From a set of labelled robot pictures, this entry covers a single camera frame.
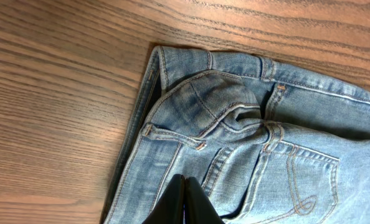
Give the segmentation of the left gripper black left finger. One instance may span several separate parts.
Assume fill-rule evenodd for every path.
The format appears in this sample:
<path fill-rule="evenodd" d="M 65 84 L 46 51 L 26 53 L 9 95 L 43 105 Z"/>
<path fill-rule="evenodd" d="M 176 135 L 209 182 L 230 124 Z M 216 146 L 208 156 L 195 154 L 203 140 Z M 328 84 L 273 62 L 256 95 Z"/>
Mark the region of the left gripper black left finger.
<path fill-rule="evenodd" d="M 175 174 L 143 224 L 182 224 L 185 178 Z"/>

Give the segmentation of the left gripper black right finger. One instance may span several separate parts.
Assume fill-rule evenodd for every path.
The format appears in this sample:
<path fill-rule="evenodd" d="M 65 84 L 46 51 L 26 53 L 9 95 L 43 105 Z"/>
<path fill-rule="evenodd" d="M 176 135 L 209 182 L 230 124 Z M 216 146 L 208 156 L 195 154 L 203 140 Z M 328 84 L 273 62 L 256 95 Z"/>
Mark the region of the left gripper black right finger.
<path fill-rule="evenodd" d="M 224 224 L 195 177 L 185 180 L 185 224 Z"/>

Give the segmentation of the light blue denim jeans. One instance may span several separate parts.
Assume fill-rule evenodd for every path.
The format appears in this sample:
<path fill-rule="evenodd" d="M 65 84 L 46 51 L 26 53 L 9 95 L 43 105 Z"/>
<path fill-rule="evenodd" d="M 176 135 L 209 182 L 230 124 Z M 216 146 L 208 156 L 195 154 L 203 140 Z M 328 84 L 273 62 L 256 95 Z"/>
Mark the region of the light blue denim jeans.
<path fill-rule="evenodd" d="M 370 223 L 370 91 L 269 58 L 157 46 L 105 223 L 144 222 L 176 174 L 224 223 Z"/>

